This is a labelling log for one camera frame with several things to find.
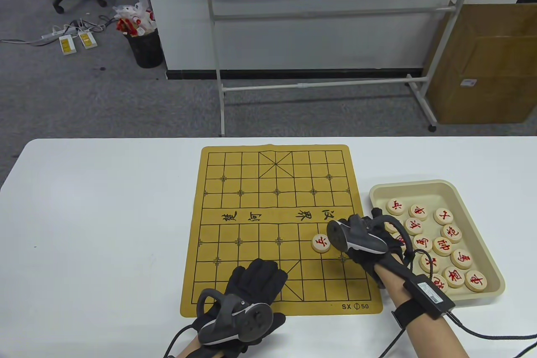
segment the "gray carpet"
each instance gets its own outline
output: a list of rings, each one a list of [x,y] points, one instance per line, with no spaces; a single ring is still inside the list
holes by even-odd
[[[59,15],[51,2],[2,0],[0,38],[37,39],[54,24],[113,14],[93,0],[65,0],[65,14]],[[215,82],[166,81],[164,65],[138,68],[127,41],[113,28],[96,39],[96,49],[66,57],[58,43],[0,44],[0,184],[34,138],[219,134]],[[232,137],[431,135],[416,101],[402,86],[251,91],[229,94],[226,102],[227,134]],[[524,124],[441,126],[434,135],[536,132],[537,112]]]

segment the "hand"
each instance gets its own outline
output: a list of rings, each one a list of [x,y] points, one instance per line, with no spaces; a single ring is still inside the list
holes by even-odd
[[[349,221],[345,220],[344,218],[339,220],[342,224],[345,224],[347,226],[352,225],[352,221],[355,220],[354,217],[358,216],[350,216]],[[363,220],[367,224],[371,218],[364,217]],[[386,230],[384,225],[376,225],[373,228],[371,228],[369,231],[372,235],[382,239],[386,245],[388,245],[388,253],[396,254],[399,256],[399,258],[403,259],[403,250],[401,249],[401,246],[403,243],[401,241],[394,239],[390,233]],[[378,277],[378,274],[375,271],[375,264],[381,260],[385,255],[384,254],[373,254],[368,253],[364,251],[359,251],[355,249],[349,249],[347,251],[347,255],[355,262],[360,264],[364,268],[364,270],[376,281],[376,283],[379,285],[379,287],[384,288],[384,284],[382,283],[380,277]]]
[[[282,291],[286,281],[287,273],[279,270],[276,262],[256,259],[247,269],[239,266],[233,270],[224,294],[233,293],[250,304],[266,303],[267,305],[271,305]],[[207,313],[194,320],[192,327],[199,332],[203,326],[216,319],[219,311],[220,305],[215,303]],[[263,337],[253,342],[243,343],[233,340],[214,346],[202,346],[201,348],[213,351],[222,350],[226,357],[236,358],[240,353],[245,352],[248,346],[259,344],[264,337],[284,323],[285,315],[274,314],[274,320],[270,329]]]

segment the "trash can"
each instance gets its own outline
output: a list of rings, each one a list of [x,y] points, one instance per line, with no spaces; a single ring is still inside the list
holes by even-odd
[[[158,30],[143,36],[126,34],[125,37],[129,41],[138,66],[142,68],[155,68],[162,64],[164,55],[162,53]]]

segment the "metal frame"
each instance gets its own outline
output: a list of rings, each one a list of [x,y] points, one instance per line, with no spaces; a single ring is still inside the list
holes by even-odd
[[[416,97],[421,106],[427,120],[430,123],[429,131],[436,131],[438,121],[431,107],[428,104],[425,95],[435,75],[438,64],[441,60],[443,51],[446,48],[451,32],[455,27],[455,23],[460,15],[464,0],[457,0],[455,5],[446,7],[423,7],[423,8],[393,8],[393,9],[376,9],[376,10],[354,10],[354,11],[305,11],[300,13],[286,14],[264,14],[257,15],[264,20],[270,19],[304,19],[304,18],[351,18],[368,15],[400,15],[400,14],[430,14],[430,13],[449,13],[451,16],[447,22],[446,28],[438,44],[436,53],[431,61],[427,75],[423,77],[412,77],[410,74],[406,78],[389,78],[389,79],[373,79],[373,80],[355,80],[355,81],[336,81],[336,82],[302,82],[298,84],[282,84],[282,85],[260,85],[251,87],[225,87],[222,83],[220,74],[220,59],[218,55],[218,46],[216,44],[215,24],[218,21],[240,21],[249,20],[249,15],[215,15],[213,8],[213,0],[207,0],[209,6],[209,17],[211,18],[211,39],[213,42],[214,62],[216,68],[216,81],[218,85],[218,96],[220,99],[220,126],[221,137],[226,135],[225,122],[225,100],[226,92],[233,91],[254,91],[258,89],[292,89],[292,88],[320,88],[320,87],[341,87],[348,85],[370,85],[370,84],[408,84],[410,91]]]

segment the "white table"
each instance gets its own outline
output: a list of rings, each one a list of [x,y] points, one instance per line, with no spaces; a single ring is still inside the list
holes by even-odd
[[[0,356],[161,357],[192,321],[179,311],[200,151],[267,143],[348,144],[365,210],[378,183],[453,183],[507,284],[492,304],[455,314],[484,333],[537,332],[537,220],[521,216],[537,205],[535,137],[50,139],[25,147],[0,191]],[[521,235],[508,241],[515,227]],[[375,358],[398,331],[391,308],[289,317],[249,354]],[[456,332],[472,357],[507,358],[529,344]],[[396,348],[414,356],[406,336]]]

